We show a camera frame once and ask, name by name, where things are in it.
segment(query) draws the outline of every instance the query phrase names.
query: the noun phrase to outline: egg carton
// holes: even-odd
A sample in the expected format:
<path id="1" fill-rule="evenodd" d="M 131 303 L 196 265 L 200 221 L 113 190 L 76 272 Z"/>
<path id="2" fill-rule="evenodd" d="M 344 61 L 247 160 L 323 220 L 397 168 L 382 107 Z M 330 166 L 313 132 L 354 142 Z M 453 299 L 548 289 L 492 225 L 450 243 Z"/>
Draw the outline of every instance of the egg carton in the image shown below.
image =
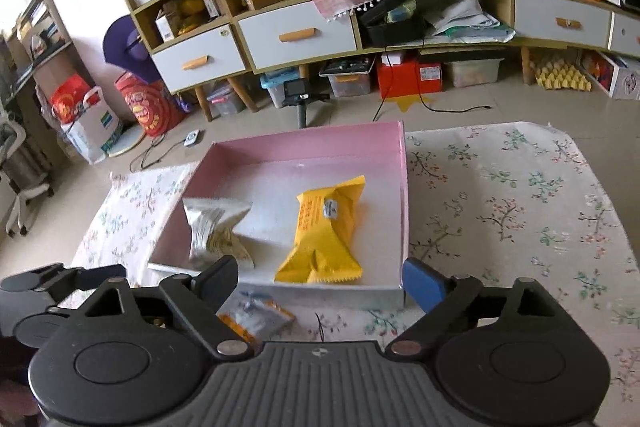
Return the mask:
<path id="1" fill-rule="evenodd" d="M 564 58 L 548 61 L 536 69 L 536 81 L 545 89 L 575 89 L 590 91 L 591 82 L 574 64 Z"/>

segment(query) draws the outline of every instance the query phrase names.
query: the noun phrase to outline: plastic storage bin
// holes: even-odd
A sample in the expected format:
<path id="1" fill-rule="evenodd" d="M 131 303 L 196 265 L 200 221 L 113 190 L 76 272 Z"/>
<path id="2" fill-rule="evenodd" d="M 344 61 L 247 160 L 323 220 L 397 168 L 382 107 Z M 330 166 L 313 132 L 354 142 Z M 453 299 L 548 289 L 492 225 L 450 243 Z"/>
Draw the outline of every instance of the plastic storage bin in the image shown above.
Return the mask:
<path id="1" fill-rule="evenodd" d="M 464 60 L 445 64 L 447 73 L 453 79 L 456 87 L 477 86 L 478 84 L 493 84 L 498 81 L 498 70 L 503 58 L 489 58 L 486 60 Z"/>
<path id="2" fill-rule="evenodd" d="M 329 75 L 335 98 L 358 96 L 371 92 L 371 76 L 366 74 Z"/>
<path id="3" fill-rule="evenodd" d="M 297 78 L 300 78 L 300 70 L 298 68 L 283 68 L 261 74 L 260 85 L 263 89 L 269 91 L 273 105 L 280 109 L 284 104 L 284 83 Z"/>
<path id="4" fill-rule="evenodd" d="M 238 114 L 245 108 L 244 102 L 238 94 L 225 82 L 218 89 L 215 89 L 208 97 L 209 103 L 220 116 Z"/>

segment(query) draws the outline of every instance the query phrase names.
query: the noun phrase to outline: orange drawer handle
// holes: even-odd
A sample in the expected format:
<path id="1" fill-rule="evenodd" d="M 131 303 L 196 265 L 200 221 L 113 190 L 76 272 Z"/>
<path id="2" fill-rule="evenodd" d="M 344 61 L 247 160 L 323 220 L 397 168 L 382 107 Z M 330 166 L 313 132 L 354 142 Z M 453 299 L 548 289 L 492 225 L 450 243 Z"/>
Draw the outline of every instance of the orange drawer handle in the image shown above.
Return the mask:
<path id="1" fill-rule="evenodd" d="M 561 28 L 565 28 L 567 30 L 581 30 L 582 23 L 580 21 L 572 21 L 569 19 L 561 19 L 560 17 L 556 17 L 556 22 L 558 26 Z"/>
<path id="2" fill-rule="evenodd" d="M 301 41 L 303 39 L 309 39 L 313 37 L 317 31 L 318 30 L 316 30 L 315 28 L 307 28 L 306 30 L 299 30 L 297 32 L 283 33 L 278 38 L 280 39 L 280 42 Z"/>
<path id="3" fill-rule="evenodd" d="M 182 65 L 182 70 L 188 71 L 188 70 L 194 70 L 196 68 L 201 68 L 202 66 L 207 64 L 207 62 L 209 62 L 209 55 L 205 55 L 204 57 L 200 57 L 200 58 L 194 58 L 189 62 L 185 62 Z"/>

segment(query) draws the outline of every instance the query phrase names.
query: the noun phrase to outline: tiled floor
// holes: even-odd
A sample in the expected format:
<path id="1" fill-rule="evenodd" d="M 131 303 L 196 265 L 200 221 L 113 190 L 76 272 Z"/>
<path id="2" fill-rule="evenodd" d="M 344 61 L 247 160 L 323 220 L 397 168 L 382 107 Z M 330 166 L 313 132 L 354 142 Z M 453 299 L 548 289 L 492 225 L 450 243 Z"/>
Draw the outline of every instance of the tiled floor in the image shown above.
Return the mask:
<path id="1" fill-rule="evenodd" d="M 457 127 L 474 124 L 532 121 L 550 123 L 569 133 L 580 146 L 594 172 L 613 200 L 636 255 L 640 253 L 640 102 L 611 100 L 601 91 L 545 91 L 525 86 L 515 64 L 502 68 L 500 82 L 485 86 L 451 89 L 433 95 L 433 107 L 463 109 L 490 105 L 488 110 L 465 114 L 430 112 L 421 105 L 402 113 L 385 104 L 381 120 L 403 120 L 407 131 Z M 379 95 L 315 103 L 308 119 L 322 124 L 349 124 L 370 121 L 378 108 Z M 172 130 L 158 152 L 183 140 L 195 128 L 204 130 L 200 143 L 190 149 L 179 147 L 160 166 L 197 161 L 215 140 L 269 134 L 296 128 L 293 108 L 276 109 L 270 99 L 257 114 L 241 114 L 206 123 L 200 112 Z M 110 188 L 110 172 L 127 172 L 129 163 L 149 144 L 147 139 L 134 151 L 90 167 L 77 165 L 56 182 L 55 197 L 42 201 L 27 237 L 5 239 L 0 245 L 0 277 L 73 258 L 84 232 Z"/>

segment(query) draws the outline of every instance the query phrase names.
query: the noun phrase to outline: red bag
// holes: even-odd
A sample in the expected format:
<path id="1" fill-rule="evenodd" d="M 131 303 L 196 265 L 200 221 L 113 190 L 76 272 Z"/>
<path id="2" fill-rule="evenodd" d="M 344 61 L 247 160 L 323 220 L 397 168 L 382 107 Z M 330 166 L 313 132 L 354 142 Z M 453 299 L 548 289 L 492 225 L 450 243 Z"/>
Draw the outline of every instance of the red bag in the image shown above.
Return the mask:
<path id="1" fill-rule="evenodd" d="M 124 73 L 115 83 L 147 136 L 160 136 L 184 118 L 162 80 L 147 84 L 133 73 Z"/>
<path id="2" fill-rule="evenodd" d="M 79 74 L 74 74 L 55 90 L 50 102 L 60 123 L 71 123 L 76 119 L 82 99 L 90 89 Z"/>

